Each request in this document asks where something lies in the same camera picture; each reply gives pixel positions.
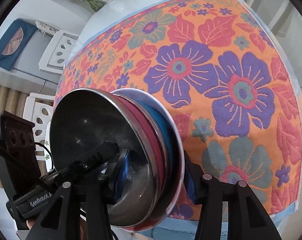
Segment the person's left hand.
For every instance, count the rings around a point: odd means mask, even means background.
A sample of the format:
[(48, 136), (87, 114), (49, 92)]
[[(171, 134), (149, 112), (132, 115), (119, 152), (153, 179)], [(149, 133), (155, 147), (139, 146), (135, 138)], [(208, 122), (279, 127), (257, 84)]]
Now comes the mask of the person's left hand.
[(31, 228), (34, 226), (36, 220), (34, 219), (29, 219), (26, 221), (27, 227), (31, 230)]

